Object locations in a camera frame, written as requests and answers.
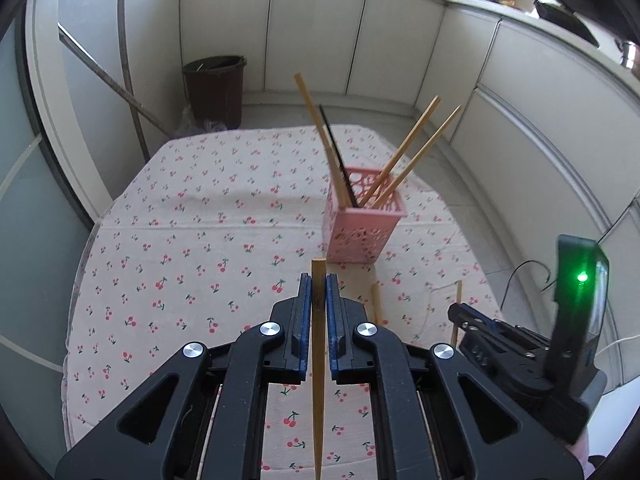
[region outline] brown trash bin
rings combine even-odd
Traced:
[[[222,122],[235,130],[242,122],[244,56],[215,56],[188,63],[182,69],[193,117]]]

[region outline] white door frame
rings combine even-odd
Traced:
[[[82,206],[97,221],[113,199],[84,142],[66,84],[58,0],[27,0],[24,30],[33,95],[47,139]]]

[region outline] table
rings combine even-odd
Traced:
[[[345,164],[380,167],[394,148],[372,130],[333,127]],[[322,254],[329,174],[315,129],[239,130],[164,145],[92,233],[78,271],[63,381],[72,446],[189,341],[218,346],[295,296]],[[408,217],[374,266],[329,265],[341,294],[370,312],[380,283],[384,324],[402,340],[448,341],[446,309],[498,309],[442,198],[411,174]],[[368,386],[326,378],[325,478],[376,477]],[[272,384],[265,479],[313,478],[310,381]]]

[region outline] metal pole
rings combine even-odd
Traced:
[[[124,88],[127,92],[133,95],[133,83],[131,82],[131,71],[129,69],[129,54],[127,53],[127,31],[124,20],[124,0],[118,0],[118,48],[120,50],[120,63],[122,65],[122,78],[124,79]],[[146,145],[145,134],[142,131],[142,124],[140,124],[140,116],[138,111],[129,105],[131,110],[131,119],[133,120],[133,126],[136,129],[136,135],[138,136],[138,142],[142,149],[142,155],[145,157],[145,162],[149,162],[151,158],[149,156],[149,148]]]
[[[75,56],[82,61],[91,72],[97,75],[100,79],[102,79],[107,85],[122,97],[127,103],[133,106],[137,111],[140,112],[147,121],[149,121],[153,126],[155,126],[158,130],[164,133],[170,139],[174,139],[175,137],[170,133],[168,128],[162,126],[161,121],[155,117],[151,112],[145,110],[142,104],[137,101],[133,95],[127,92],[123,87],[121,87],[116,80],[113,79],[109,74],[107,74],[100,65],[95,61],[93,57],[84,49],[82,46],[74,40],[74,38],[65,30],[65,28],[58,24],[58,33],[60,37],[60,41],[75,54]]]

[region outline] metal bolt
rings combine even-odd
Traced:
[[[373,323],[360,323],[356,330],[358,334],[368,337],[374,335],[378,331],[378,327]]]
[[[433,353],[436,354],[436,357],[439,359],[451,359],[453,357],[454,349],[444,343],[440,343],[436,345],[433,349]]]
[[[280,331],[280,325],[273,321],[267,321],[260,326],[263,335],[276,335]]]
[[[202,355],[203,352],[204,348],[200,343],[187,343],[182,348],[182,353],[185,357],[198,357],[199,355]]]

